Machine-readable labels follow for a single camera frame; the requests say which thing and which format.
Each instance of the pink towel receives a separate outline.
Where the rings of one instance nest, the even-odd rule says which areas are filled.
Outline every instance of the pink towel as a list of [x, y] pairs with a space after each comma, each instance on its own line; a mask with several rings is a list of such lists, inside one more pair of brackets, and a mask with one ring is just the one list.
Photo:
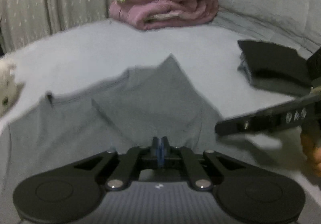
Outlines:
[[218, 12], [218, 0], [113, 0], [109, 14], [140, 30], [200, 25]]

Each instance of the gray shirt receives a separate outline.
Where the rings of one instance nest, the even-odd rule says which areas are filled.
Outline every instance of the gray shirt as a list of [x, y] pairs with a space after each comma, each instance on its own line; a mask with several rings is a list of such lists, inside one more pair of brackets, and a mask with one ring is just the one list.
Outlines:
[[[19, 221], [12, 193], [25, 178], [105, 150], [149, 146], [153, 136], [168, 136], [171, 146], [195, 153], [213, 149], [254, 165], [271, 163], [258, 150], [250, 154], [220, 140], [214, 130], [219, 118], [172, 56], [157, 68], [128, 69], [72, 96], [44, 96], [0, 137], [0, 223]], [[301, 223], [319, 221], [320, 209], [307, 201]]]

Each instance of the white stuffed toy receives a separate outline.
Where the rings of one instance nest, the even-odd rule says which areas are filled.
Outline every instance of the white stuffed toy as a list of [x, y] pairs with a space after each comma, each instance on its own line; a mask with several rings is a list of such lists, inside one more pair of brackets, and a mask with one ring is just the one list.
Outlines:
[[0, 59], [0, 116], [15, 103], [19, 90], [12, 71], [16, 65], [8, 59]]

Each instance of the human hand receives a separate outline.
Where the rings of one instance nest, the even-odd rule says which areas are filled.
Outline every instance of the human hand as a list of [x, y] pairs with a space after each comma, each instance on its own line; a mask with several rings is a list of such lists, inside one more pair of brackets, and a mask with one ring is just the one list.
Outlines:
[[307, 163], [314, 173], [321, 177], [321, 139], [320, 125], [317, 121], [302, 125], [301, 145], [303, 153], [307, 156]]

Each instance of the circular pad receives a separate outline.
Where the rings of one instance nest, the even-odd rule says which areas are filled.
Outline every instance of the circular pad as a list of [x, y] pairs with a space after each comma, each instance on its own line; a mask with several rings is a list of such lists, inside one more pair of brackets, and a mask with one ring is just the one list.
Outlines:
[[215, 194], [229, 215], [245, 223], [284, 224], [297, 220], [305, 204], [303, 189], [279, 176], [226, 177]]
[[104, 191], [91, 176], [45, 177], [24, 180], [13, 193], [22, 219], [36, 223], [68, 223], [99, 206]]
[[73, 194], [73, 187], [68, 182], [49, 181], [36, 189], [39, 199], [46, 202], [59, 202], [68, 199]]

